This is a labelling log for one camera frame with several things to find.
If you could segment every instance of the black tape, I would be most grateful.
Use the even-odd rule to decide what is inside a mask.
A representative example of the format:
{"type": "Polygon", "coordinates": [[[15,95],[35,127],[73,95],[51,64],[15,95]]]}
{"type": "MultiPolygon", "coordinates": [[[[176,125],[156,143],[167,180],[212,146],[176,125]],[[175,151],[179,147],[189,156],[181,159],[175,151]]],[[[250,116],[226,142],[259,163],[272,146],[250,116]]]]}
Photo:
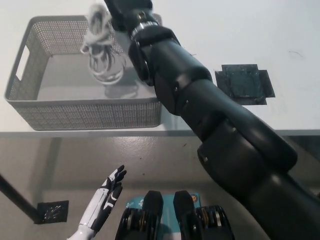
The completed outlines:
{"type": "Polygon", "coordinates": [[[148,211],[161,219],[164,208],[164,199],[159,191],[148,191],[144,196],[142,210],[148,211]]]}
{"type": "Polygon", "coordinates": [[[37,210],[44,216],[41,224],[63,223],[68,218],[69,201],[40,202],[37,210]]]}
{"type": "Polygon", "coordinates": [[[275,92],[267,70],[256,64],[222,65],[215,72],[217,87],[240,105],[266,105],[275,92]]]}
{"type": "Polygon", "coordinates": [[[173,206],[175,217],[178,221],[181,221],[185,214],[195,209],[194,200],[186,190],[175,192],[173,206]]]}

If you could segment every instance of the table surface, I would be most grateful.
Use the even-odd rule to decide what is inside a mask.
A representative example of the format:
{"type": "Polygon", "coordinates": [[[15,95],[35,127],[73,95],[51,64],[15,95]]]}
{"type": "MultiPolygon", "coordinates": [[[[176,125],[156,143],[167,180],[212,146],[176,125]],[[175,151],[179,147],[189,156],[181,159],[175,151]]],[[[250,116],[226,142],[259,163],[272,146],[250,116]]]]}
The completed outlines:
{"type": "MultiPolygon", "coordinates": [[[[2,29],[0,92],[4,94],[23,34],[32,17],[85,15],[99,0],[6,1],[2,29]]],[[[153,0],[154,12],[181,45],[211,72],[224,64],[258,64],[275,92],[267,105],[246,106],[281,135],[320,135],[320,1],[153,0]]],[[[163,108],[154,128],[34,131],[0,97],[0,137],[187,136],[190,128],[163,108]]]]}

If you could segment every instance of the robotic hand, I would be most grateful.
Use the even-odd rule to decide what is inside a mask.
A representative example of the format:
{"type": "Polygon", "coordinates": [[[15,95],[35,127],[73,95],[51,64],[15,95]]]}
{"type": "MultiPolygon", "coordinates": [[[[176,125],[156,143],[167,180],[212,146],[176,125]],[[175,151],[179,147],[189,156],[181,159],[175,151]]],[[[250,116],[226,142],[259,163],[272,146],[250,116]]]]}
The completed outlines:
{"type": "Polygon", "coordinates": [[[127,173],[124,169],[124,165],[116,169],[95,192],[81,218],[78,230],[69,240],[90,240],[100,231],[122,191],[120,181],[127,173]]]}

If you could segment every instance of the black robotic arm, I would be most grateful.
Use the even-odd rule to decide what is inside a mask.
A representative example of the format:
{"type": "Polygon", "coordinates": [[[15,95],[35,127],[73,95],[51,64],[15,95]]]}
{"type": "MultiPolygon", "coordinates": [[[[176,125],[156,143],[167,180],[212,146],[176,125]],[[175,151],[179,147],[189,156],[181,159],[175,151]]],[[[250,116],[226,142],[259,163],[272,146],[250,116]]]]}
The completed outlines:
{"type": "Polygon", "coordinates": [[[218,89],[172,30],[159,26],[150,0],[105,0],[115,30],[131,40],[139,78],[202,141],[207,173],[253,215],[272,240],[320,239],[320,200],[289,175],[297,153],[261,119],[218,89]]]}

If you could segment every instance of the white cable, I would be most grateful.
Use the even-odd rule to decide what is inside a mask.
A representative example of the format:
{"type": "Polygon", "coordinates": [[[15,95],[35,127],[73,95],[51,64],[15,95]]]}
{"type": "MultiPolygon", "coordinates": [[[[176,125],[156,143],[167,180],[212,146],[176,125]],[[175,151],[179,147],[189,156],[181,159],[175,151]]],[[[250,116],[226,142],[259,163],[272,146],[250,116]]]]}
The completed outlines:
{"type": "Polygon", "coordinates": [[[102,4],[93,4],[87,16],[88,30],[83,39],[81,52],[89,55],[89,69],[95,78],[104,85],[118,83],[124,75],[125,62],[120,62],[123,69],[110,74],[111,67],[121,56],[113,49],[111,38],[111,15],[102,4]]]}

